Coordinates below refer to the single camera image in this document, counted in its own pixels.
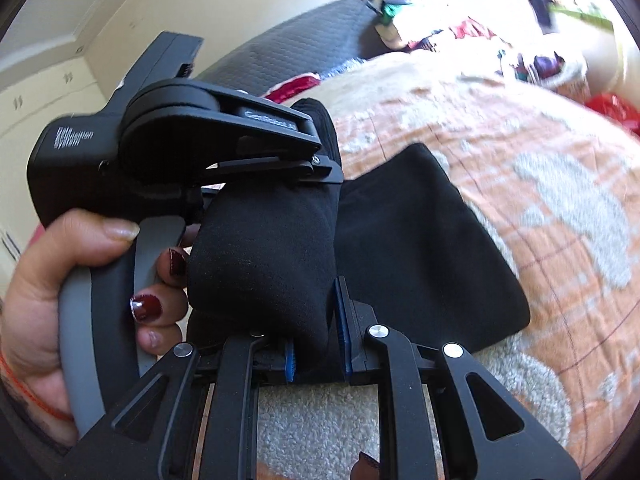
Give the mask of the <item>right hand red nails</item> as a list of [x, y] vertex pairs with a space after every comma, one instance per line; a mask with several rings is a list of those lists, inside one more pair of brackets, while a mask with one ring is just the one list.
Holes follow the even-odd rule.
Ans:
[[360, 452], [358, 460], [350, 471], [350, 480], [378, 480], [380, 463], [365, 452]]

